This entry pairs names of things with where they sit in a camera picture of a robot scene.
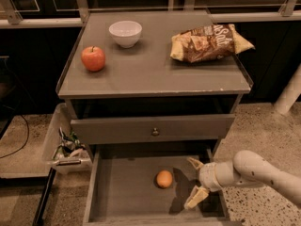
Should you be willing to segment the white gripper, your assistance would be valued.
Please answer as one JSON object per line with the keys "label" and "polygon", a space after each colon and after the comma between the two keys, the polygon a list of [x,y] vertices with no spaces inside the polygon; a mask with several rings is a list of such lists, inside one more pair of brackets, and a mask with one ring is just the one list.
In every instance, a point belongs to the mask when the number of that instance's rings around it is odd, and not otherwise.
{"label": "white gripper", "polygon": [[209,196],[210,191],[218,191],[222,188],[222,186],[218,183],[215,175],[215,162],[203,164],[193,157],[188,157],[187,161],[195,170],[199,170],[198,180],[202,185],[194,186],[190,196],[187,198],[184,208],[189,210],[195,208],[200,202],[204,201]]}

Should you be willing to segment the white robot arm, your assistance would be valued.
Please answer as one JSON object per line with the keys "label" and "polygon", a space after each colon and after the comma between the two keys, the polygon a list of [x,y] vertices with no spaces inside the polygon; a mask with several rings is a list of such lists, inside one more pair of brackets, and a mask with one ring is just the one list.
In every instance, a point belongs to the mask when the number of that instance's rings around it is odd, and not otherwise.
{"label": "white robot arm", "polygon": [[193,209],[204,201],[210,192],[227,186],[270,186],[277,193],[301,207],[301,178],[280,170],[257,153],[242,150],[226,162],[203,164],[188,157],[187,160],[198,172],[200,186],[194,186],[184,208]]}

